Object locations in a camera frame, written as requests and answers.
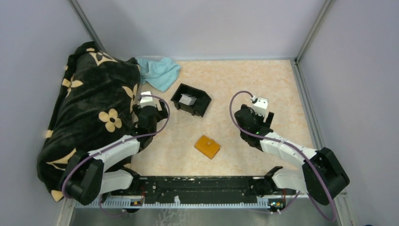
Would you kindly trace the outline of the tan leather card holder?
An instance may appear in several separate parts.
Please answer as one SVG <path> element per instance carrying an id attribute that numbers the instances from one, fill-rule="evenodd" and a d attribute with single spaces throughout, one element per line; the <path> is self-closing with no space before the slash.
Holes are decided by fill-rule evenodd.
<path id="1" fill-rule="evenodd" d="M 220 144 L 205 135 L 198 139 L 194 147 L 209 159 L 213 159 L 221 148 Z"/>

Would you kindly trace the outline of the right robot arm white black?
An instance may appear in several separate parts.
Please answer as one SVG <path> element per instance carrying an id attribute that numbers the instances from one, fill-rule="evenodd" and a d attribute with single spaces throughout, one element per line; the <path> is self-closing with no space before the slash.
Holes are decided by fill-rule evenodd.
<path id="1" fill-rule="evenodd" d="M 270 170 L 265 176 L 267 192 L 277 194 L 291 189 L 307 193 L 319 204 L 330 204 L 350 184 L 334 152 L 327 147 L 308 148 L 280 136 L 271 128 L 274 113 L 267 110 L 268 99 L 253 97 L 251 101 L 251 106 L 242 104 L 236 112 L 229 111 L 240 137 L 249 146 L 296 167 L 276 166 Z"/>

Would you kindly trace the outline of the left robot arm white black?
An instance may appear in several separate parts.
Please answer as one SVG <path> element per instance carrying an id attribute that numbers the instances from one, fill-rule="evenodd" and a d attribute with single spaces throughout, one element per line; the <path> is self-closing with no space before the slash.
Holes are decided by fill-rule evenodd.
<path id="1" fill-rule="evenodd" d="M 138 105 L 133 107 L 138 117 L 138 131 L 123 135 L 120 139 L 96 150 L 75 153 L 67 164 L 59 185 L 65 198 L 71 198 L 88 205 L 105 194 L 124 190 L 130 195 L 141 189 L 140 176 L 134 171 L 111 168 L 122 160 L 143 151 L 164 128 L 157 128 L 158 122 L 169 121 L 168 103 L 151 92 L 140 95 Z"/>

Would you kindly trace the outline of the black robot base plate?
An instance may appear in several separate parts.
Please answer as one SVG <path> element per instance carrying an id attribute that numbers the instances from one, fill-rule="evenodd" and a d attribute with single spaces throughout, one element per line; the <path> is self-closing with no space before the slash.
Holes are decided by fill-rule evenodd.
<path id="1" fill-rule="evenodd" d="M 103 194 L 108 197 L 138 196 L 145 204 L 252 204 L 269 195 L 294 195 L 293 189 L 277 188 L 264 176 L 173 177 L 140 176 L 127 189 Z"/>

